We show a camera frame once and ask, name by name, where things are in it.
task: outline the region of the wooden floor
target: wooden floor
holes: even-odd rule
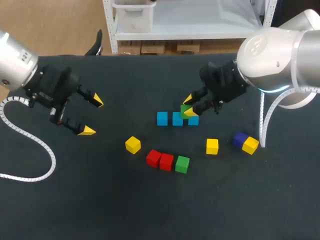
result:
[[[102,0],[0,0],[0,29],[40,56],[83,55],[102,29],[102,54],[112,54]],[[201,52],[229,53],[238,48],[238,43],[220,40],[204,45]],[[7,94],[1,88],[0,100]]]

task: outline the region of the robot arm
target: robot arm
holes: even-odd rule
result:
[[[253,86],[275,99],[289,88],[320,87],[320,16],[306,10],[279,28],[263,28],[241,45],[236,60],[223,66],[209,63],[200,70],[204,87],[192,92],[183,104],[185,114],[201,115],[244,94]],[[314,92],[296,92],[284,98],[287,109],[308,104]]]
[[[86,55],[98,55],[101,52],[102,32]],[[69,97],[78,93],[96,107],[102,107],[99,96],[80,84],[80,78],[71,68],[59,71],[50,65],[40,66],[38,55],[12,38],[9,33],[0,30],[0,84],[15,91],[20,88],[30,97],[28,106],[36,102],[50,109],[50,121],[63,125],[77,135],[92,135],[94,130],[88,126],[65,117],[65,108]]]

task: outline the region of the white shelf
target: white shelf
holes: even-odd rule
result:
[[[157,0],[152,32],[125,33],[117,26],[115,39],[238,39],[260,28],[250,0]]]

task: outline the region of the toy block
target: toy block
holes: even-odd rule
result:
[[[189,126],[198,126],[199,125],[199,116],[192,116],[188,119]]]
[[[175,171],[179,173],[186,174],[189,167],[190,159],[185,156],[178,156],[178,159],[175,164]]]
[[[183,126],[184,125],[184,120],[182,119],[180,112],[174,112],[172,114],[172,125],[173,126]]]
[[[148,164],[151,167],[157,168],[159,166],[161,153],[156,150],[151,150],[149,152],[148,156],[146,156],[146,164]]]
[[[192,108],[192,105],[181,105],[180,106],[180,112],[181,112],[181,118],[182,119],[189,119],[190,117],[185,115],[185,111]]]
[[[252,155],[258,148],[259,141],[243,132],[238,132],[233,139],[233,145]]]
[[[219,150],[219,141],[218,139],[210,139],[206,140],[206,147],[205,147],[206,154],[210,155],[217,155]]]
[[[160,169],[165,171],[171,171],[173,162],[173,155],[163,153],[160,158]]]
[[[141,149],[140,140],[136,139],[134,136],[130,137],[125,142],[125,148],[132,154],[136,154]]]
[[[242,150],[252,155],[258,148],[258,145],[259,141],[249,136],[247,140],[244,142]]]
[[[238,132],[235,137],[233,138],[233,145],[242,149],[244,146],[245,141],[248,139],[249,135],[243,133],[243,132]]]
[[[158,126],[168,126],[168,112],[158,111],[156,116],[156,123]]]

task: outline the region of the table surface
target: table surface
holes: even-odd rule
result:
[[[158,111],[179,111],[202,86],[199,68],[233,54],[144,57],[41,57],[81,75],[104,102],[73,96],[67,115],[97,130],[75,136],[49,122],[49,110],[11,103],[10,121],[47,143],[57,167],[46,180],[0,179],[0,239],[315,239],[320,235],[320,101],[277,108],[266,148],[254,155],[232,146],[242,131],[258,136],[260,93],[248,93],[200,118],[199,126],[157,127]],[[1,173],[38,177],[46,151],[0,123]],[[132,155],[125,141],[135,136]],[[219,139],[207,156],[207,138]],[[187,174],[146,165],[151,149],[190,158]]]

